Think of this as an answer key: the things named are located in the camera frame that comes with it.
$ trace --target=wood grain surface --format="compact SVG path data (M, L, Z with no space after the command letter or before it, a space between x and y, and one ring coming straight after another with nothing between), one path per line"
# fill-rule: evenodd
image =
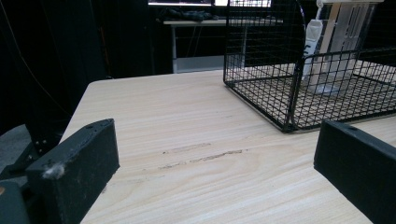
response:
M318 132L281 133L222 71L94 82L64 139L108 118L120 169L83 223L370 223L314 170ZM354 126L396 146L395 121Z

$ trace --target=background table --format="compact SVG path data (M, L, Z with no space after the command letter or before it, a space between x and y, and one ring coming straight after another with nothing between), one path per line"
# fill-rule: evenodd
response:
M120 169L83 223L370 223L313 168L318 132L281 133L222 71L94 82L64 139L107 118ZM354 126L396 146L395 121Z

